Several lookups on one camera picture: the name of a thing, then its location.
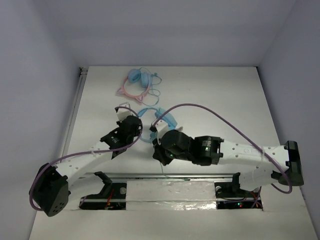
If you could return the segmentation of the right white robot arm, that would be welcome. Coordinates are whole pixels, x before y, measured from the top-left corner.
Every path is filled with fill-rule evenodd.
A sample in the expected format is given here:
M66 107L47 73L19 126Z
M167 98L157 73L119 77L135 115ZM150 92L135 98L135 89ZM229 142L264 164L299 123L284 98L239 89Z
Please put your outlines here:
M152 141L152 157L166 166L183 160L198 166L246 165L252 170L237 170L232 181L220 185L220 193L241 197L255 189L279 183L284 186L304 185L298 144L287 141L280 146L240 144L215 136L192 138L178 130L169 130Z

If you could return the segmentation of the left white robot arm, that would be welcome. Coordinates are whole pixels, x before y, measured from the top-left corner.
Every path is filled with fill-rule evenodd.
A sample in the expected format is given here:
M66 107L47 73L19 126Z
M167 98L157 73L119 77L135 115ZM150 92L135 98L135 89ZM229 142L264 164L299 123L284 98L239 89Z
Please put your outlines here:
M57 215L66 207L71 195L69 188L79 178L124 153L138 141L143 129L139 117L129 115L117 125L90 150L65 155L42 165L29 190L31 207L48 217Z

